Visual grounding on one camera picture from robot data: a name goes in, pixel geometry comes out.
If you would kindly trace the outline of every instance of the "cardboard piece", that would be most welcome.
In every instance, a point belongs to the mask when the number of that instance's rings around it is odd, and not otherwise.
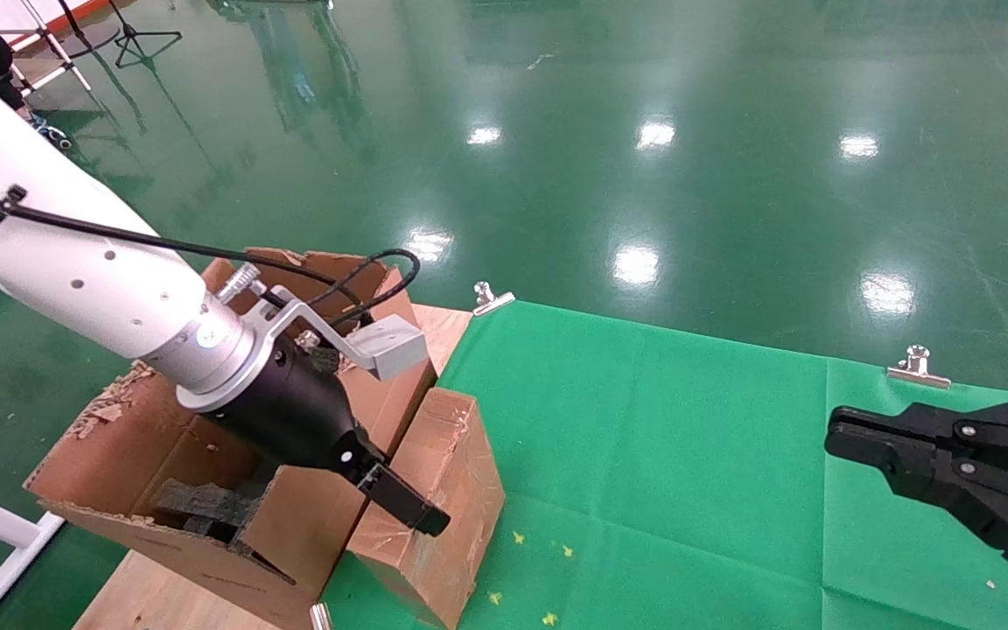
[[[419,619],[455,630],[504,506],[476,399],[440,388],[428,391],[391,467],[451,514],[449,527],[432,538],[372,505],[348,550]]]
[[[273,249],[249,252],[332,276],[346,275],[363,260]],[[219,289],[231,272],[231,263],[214,260],[203,274],[209,290]],[[263,268],[261,279],[271,286],[282,284],[303,299],[326,289],[324,283],[279,268]],[[377,262],[348,286],[367,300],[399,279],[398,268]],[[231,306],[244,311],[253,299],[240,295]],[[333,295],[317,310],[332,318],[349,304],[344,295]],[[407,292],[373,308],[377,320],[393,312],[416,326]],[[382,382],[356,367],[342,368],[339,376],[356,418],[376,447],[389,454],[436,378],[430,362]],[[173,383],[150,368],[136,366],[100,399],[85,408],[25,482],[40,505],[148,555],[283,630],[311,630],[308,606],[321,598],[347,546],[365,505],[363,495],[332,472],[279,467],[232,545],[182,531],[178,517],[152,506],[161,484],[173,479],[188,486],[214,483],[236,489],[255,473],[259,458],[247,444],[181,407]],[[96,420],[96,409],[115,404],[117,412],[105,411],[114,420]],[[83,425],[87,431],[80,429]]]

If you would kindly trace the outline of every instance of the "metal clip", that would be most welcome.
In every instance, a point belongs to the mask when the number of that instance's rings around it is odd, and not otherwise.
[[[310,607],[308,619],[313,623],[313,630],[333,630],[333,618],[329,617],[329,607],[324,602]]]
[[[931,355],[931,352],[928,352],[927,348],[919,346],[919,344],[912,344],[912,346],[908,347],[908,358],[897,363],[896,368],[885,368],[885,374],[903,381],[948,389],[952,386],[952,379],[932,375],[927,371],[927,358],[929,355]]]
[[[474,318],[480,318],[480,316],[504,306],[505,303],[515,301],[515,295],[512,295],[512,291],[508,291],[504,295],[494,294],[492,288],[488,286],[488,282],[473,284],[473,291],[476,291],[477,294],[477,307],[473,309]]]

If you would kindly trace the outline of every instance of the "tripod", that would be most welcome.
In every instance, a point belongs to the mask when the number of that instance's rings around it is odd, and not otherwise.
[[[108,4],[111,4],[111,8],[116,12],[116,17],[119,17],[119,23],[123,24],[123,33],[116,37],[116,46],[119,46],[119,56],[116,56],[116,68],[124,68],[123,55],[127,52],[131,53],[133,56],[137,56],[136,61],[127,65],[142,64],[144,60],[153,58],[154,55],[159,55],[161,51],[172,46],[173,43],[176,43],[176,40],[181,38],[180,30],[137,30],[133,27],[133,25],[127,23],[127,17],[124,17],[123,12],[119,10],[119,5],[116,4],[116,0],[108,0]],[[161,48],[157,48],[155,52],[153,52],[153,55],[147,55],[147,53],[142,50],[141,44],[139,44],[139,36],[147,35],[168,35],[172,36],[172,39],[168,40],[168,42]],[[129,48],[132,43],[137,48],[137,52]]]

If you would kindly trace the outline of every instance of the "green epoxy floor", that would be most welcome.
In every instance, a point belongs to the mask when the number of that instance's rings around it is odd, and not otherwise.
[[[125,13],[184,37],[152,69],[82,59],[94,103],[71,79],[35,103],[163,235],[404,244],[427,303],[468,308],[488,279],[860,362],[923,343],[940,374],[1008,389],[1008,0]],[[0,295],[1,503],[36,517],[21,481],[124,368]],[[0,627],[68,629],[120,557],[60,534]]]

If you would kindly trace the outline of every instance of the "black cable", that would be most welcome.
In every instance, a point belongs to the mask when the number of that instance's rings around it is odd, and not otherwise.
[[[228,249],[214,248],[209,246],[201,246],[201,244],[187,243],[184,241],[177,241],[173,239],[165,239],[163,236],[151,236],[143,235],[139,232],[132,232],[129,230],[123,230],[119,228],[111,228],[109,226],[101,226],[99,223],[91,223],[88,221],[81,221],[77,219],[69,218],[68,216],[51,215],[48,212],[42,212],[40,210],[35,210],[32,208],[24,207],[16,203],[4,203],[0,200],[0,212],[5,213],[7,216],[15,216],[17,219],[23,219],[27,221],[32,221],[34,223],[41,223],[43,226],[51,226],[53,228],[60,228],[62,230],[71,230],[74,232],[84,232],[85,235],[93,236],[103,236],[103,238],[116,239],[120,241],[128,241],[137,244],[143,244],[143,246],[157,247],[169,250],[184,251],[190,254],[198,255],[211,255],[214,258],[227,258],[230,260],[240,260],[240,262],[251,262],[255,264],[264,264],[267,267],[280,268],[283,271],[288,271],[290,274],[304,275],[307,278],[317,280],[318,282],[324,282],[329,284],[329,290],[326,290],[324,294],[319,295],[308,303],[313,304],[319,301],[328,298],[334,292],[341,292],[342,295],[348,297],[349,301],[355,304],[355,308],[345,312],[345,314],[340,316],[339,319],[333,322],[333,326],[347,322],[348,320],[353,320],[356,318],[361,318],[361,324],[368,326],[371,322],[371,314],[368,311],[376,306],[376,304],[387,301],[391,299],[393,295],[397,294],[400,290],[407,287],[407,284],[414,279],[419,271],[420,263],[417,258],[411,252],[406,250],[387,250],[380,252],[379,255],[369,256],[365,262],[362,262],[359,267],[354,268],[352,272],[349,272],[345,278],[337,280],[331,275],[322,274],[321,271],[313,271],[310,268],[296,267],[293,264],[286,262],[278,262],[272,258],[263,258],[260,255],[251,255],[247,252],[233,251]],[[391,290],[384,291],[383,294],[377,295],[375,298],[368,300],[367,303],[361,302],[361,298],[357,297],[356,294],[351,289],[345,286],[345,283],[349,279],[354,278],[354,276],[359,275],[363,271],[364,267],[368,264],[375,262],[376,259],[381,258],[385,255],[404,255],[409,260],[411,260],[412,268],[411,272],[399,283],[395,284]]]
[[[419,256],[413,255],[411,254],[411,252],[403,248],[385,249],[383,251],[376,252],[376,254],[368,256],[368,258],[365,258],[363,262],[357,264],[356,268],[353,268],[352,271],[349,271],[348,275],[345,275],[344,278],[337,280],[337,282],[334,282],[333,284],[329,284],[329,289],[326,289],[324,294],[317,295],[316,297],[305,301],[305,303],[307,303],[309,306],[313,306],[313,304],[319,303],[323,299],[328,298],[330,295],[335,294],[335,292],[344,288],[345,284],[349,283],[349,280],[352,280],[357,275],[360,275],[361,272],[364,271],[364,269],[367,268],[369,264],[377,262],[377,260],[380,260],[381,258],[388,258],[389,256],[392,255],[402,256],[402,258],[405,258],[409,262],[411,262],[411,270],[407,272],[407,275],[404,275],[403,278],[400,279],[400,281],[395,284],[395,286],[381,292],[381,294],[379,295],[376,295],[375,298],[368,300],[367,303],[357,304],[356,308],[353,308],[352,310],[345,312],[345,314],[341,314],[340,318],[337,318],[330,323],[334,327],[339,326],[339,324],[348,322],[349,320],[357,318],[357,316],[363,314],[363,312],[368,311],[372,307],[376,306],[377,303],[383,303],[388,299],[391,299],[395,295],[399,294],[399,291],[405,289],[408,286],[408,284],[411,283],[411,281],[414,280],[414,278],[419,274],[420,268],[422,268],[422,262],[419,262]]]

